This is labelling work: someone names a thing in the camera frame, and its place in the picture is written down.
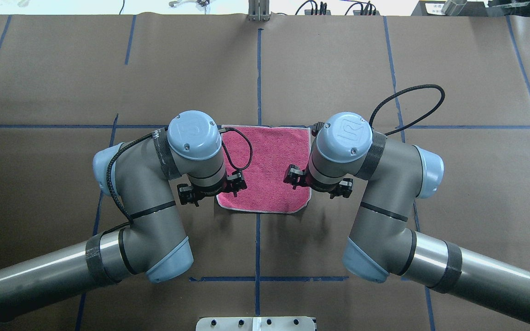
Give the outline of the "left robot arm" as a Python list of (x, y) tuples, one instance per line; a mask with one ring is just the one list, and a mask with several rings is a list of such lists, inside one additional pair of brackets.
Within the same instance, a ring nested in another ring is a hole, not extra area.
[(0, 324), (130, 276), (161, 283), (187, 272), (194, 258), (176, 204), (247, 187), (243, 168), (227, 174), (222, 136), (230, 131), (237, 129), (188, 110), (168, 126), (97, 152), (95, 180), (124, 223), (0, 269)]

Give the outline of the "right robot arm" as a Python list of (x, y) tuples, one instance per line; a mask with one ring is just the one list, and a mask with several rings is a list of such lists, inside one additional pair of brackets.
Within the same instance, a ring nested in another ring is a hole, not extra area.
[(435, 153), (390, 139), (362, 116), (341, 112), (311, 126), (305, 169), (288, 166), (284, 182), (349, 197), (366, 188), (342, 262), (356, 276), (383, 283), (390, 274), (530, 324), (530, 272), (409, 229), (417, 198), (436, 193), (444, 162)]

